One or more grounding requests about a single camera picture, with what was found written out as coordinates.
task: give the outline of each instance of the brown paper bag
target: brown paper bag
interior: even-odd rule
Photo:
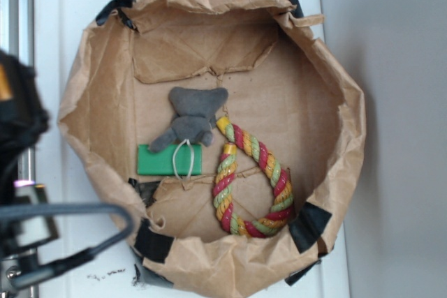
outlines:
[[[312,35],[322,17],[294,17],[289,0],[114,4],[82,36],[59,126],[99,197],[132,213],[140,228],[128,243],[144,266],[180,290],[247,297],[329,253],[362,166],[365,105]],[[247,239],[221,229],[211,190],[225,139],[216,129],[216,143],[203,148],[203,174],[187,185],[137,175],[137,146],[167,129],[175,86],[227,88],[218,116],[256,135],[289,171],[296,217],[277,235]],[[268,181],[243,155],[238,169],[235,208],[246,220],[261,217],[272,203]],[[129,178],[161,180],[152,206]]]

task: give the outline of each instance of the green block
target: green block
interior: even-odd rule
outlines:
[[[173,176],[173,156],[178,144],[171,144],[159,153],[152,153],[147,144],[138,145],[138,174],[148,174],[154,176]],[[193,144],[194,164],[192,175],[202,174],[202,146]],[[191,150],[187,145],[180,147],[175,158],[177,173],[180,176],[187,176],[191,165]]]

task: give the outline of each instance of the black tape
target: black tape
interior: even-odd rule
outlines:
[[[300,253],[312,247],[323,234],[332,214],[306,202],[288,228]]]
[[[158,275],[156,272],[148,269],[142,265],[142,258],[135,254],[132,250],[132,254],[135,258],[135,277],[133,278],[132,285],[137,286],[139,283],[147,283],[150,285],[161,286],[162,288],[173,288],[174,283],[168,281],[163,276]]]
[[[296,5],[295,10],[292,10],[291,13],[294,17],[300,18],[304,17],[305,15],[302,12],[300,1],[299,0],[289,0],[293,5]]]
[[[149,229],[150,225],[149,220],[141,220],[135,241],[135,249],[153,262],[164,263],[169,255],[174,238],[152,232]]]
[[[96,16],[96,24],[102,26],[109,18],[111,12],[115,9],[119,10],[119,16],[125,26],[135,29],[132,21],[120,10],[122,7],[131,8],[135,0],[112,0],[105,5],[103,10]]]
[[[154,193],[160,185],[160,181],[148,181],[139,183],[136,179],[129,178],[128,183],[138,192],[146,207],[155,203]]]
[[[312,269],[314,267],[314,265],[319,265],[321,263],[321,260],[316,261],[315,263],[312,263],[311,265],[309,265],[307,268],[304,268],[303,270],[297,271],[293,274],[291,274],[289,277],[287,277],[285,279],[285,282],[289,285],[292,286],[295,283],[297,283],[302,277],[304,277],[305,275],[307,275],[307,273],[309,272],[310,269]]]

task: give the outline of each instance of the multicolored rope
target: multicolored rope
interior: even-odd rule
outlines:
[[[222,117],[217,121],[217,128],[230,143],[223,146],[212,191],[216,216],[221,221],[222,228],[231,234],[247,237],[271,237],[287,224],[288,218],[292,214],[293,194],[288,174],[262,142],[232,124],[227,117]],[[258,220],[245,221],[233,211],[231,191],[237,168],[236,147],[253,157],[273,187],[275,199],[270,213]]]

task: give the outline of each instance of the gray wall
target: gray wall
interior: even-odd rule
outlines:
[[[322,4],[326,43],[367,102],[351,296],[447,297],[447,0]]]

